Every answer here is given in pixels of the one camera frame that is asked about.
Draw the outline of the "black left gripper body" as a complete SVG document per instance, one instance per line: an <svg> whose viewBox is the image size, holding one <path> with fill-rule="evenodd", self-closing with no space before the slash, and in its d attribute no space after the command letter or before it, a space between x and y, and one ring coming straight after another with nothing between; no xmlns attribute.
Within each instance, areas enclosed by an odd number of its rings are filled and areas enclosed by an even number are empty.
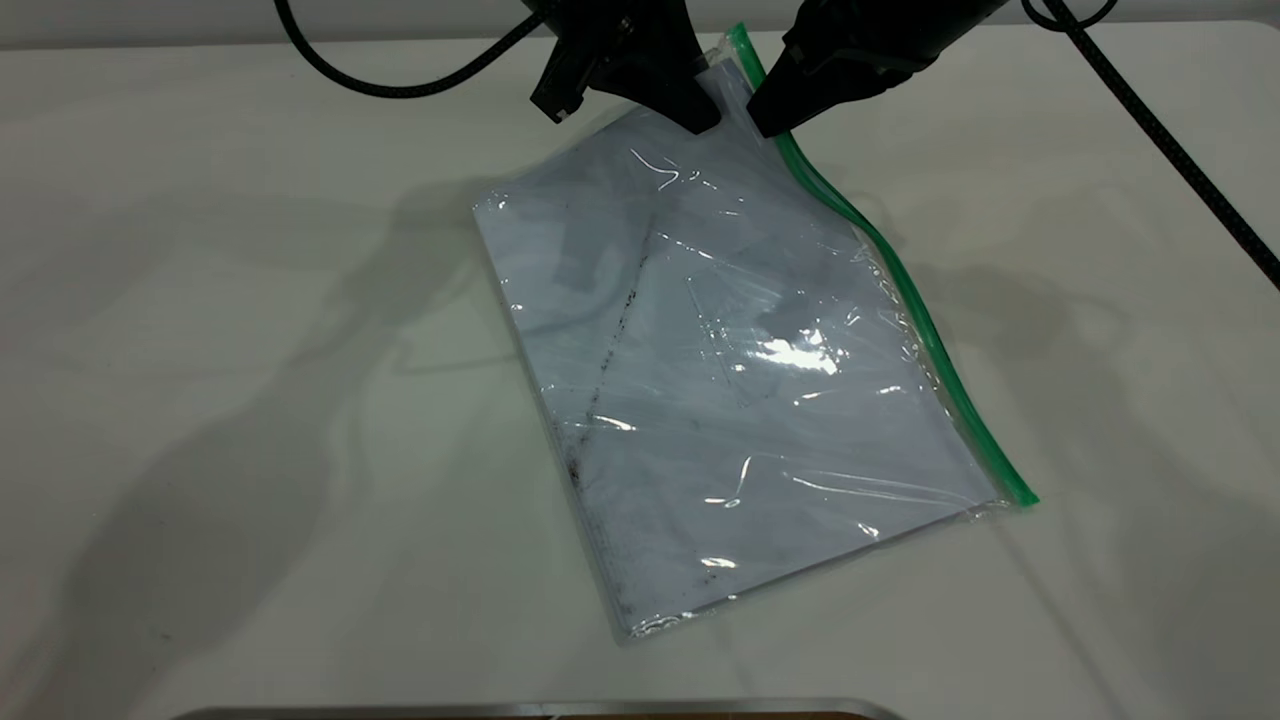
<svg viewBox="0 0 1280 720"><path fill-rule="evenodd" d="M531 101L562 122L577 111L584 94L600 91L600 68L631 47L668 47L698 54L698 38L684 1L531 1L556 36Z"/></svg>

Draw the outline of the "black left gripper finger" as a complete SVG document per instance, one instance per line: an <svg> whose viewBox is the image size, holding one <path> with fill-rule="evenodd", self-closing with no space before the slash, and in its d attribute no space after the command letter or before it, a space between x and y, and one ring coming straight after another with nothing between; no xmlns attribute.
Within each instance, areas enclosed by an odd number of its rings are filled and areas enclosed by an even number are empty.
<svg viewBox="0 0 1280 720"><path fill-rule="evenodd" d="M600 91L660 114L692 135L721 122L721 110L698 81L699 55L668 47L631 47L600 68Z"/></svg>

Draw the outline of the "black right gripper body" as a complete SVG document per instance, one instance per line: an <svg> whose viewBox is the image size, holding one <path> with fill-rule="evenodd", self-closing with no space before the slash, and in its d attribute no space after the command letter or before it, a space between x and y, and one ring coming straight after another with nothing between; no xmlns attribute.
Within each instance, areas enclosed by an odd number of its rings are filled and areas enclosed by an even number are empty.
<svg viewBox="0 0 1280 720"><path fill-rule="evenodd" d="M804 1L785 56L812 76L832 61L914 74L984 23L1001 1Z"/></svg>

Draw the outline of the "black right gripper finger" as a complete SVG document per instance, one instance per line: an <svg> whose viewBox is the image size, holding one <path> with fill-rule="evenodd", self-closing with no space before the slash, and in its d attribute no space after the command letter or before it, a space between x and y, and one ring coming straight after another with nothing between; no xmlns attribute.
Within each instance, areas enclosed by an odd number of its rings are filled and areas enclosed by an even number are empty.
<svg viewBox="0 0 1280 720"><path fill-rule="evenodd" d="M748 113L760 135L773 138L832 108L878 96L901 83L901 70L864 61L836 58L806 70L783 55L754 91Z"/></svg>

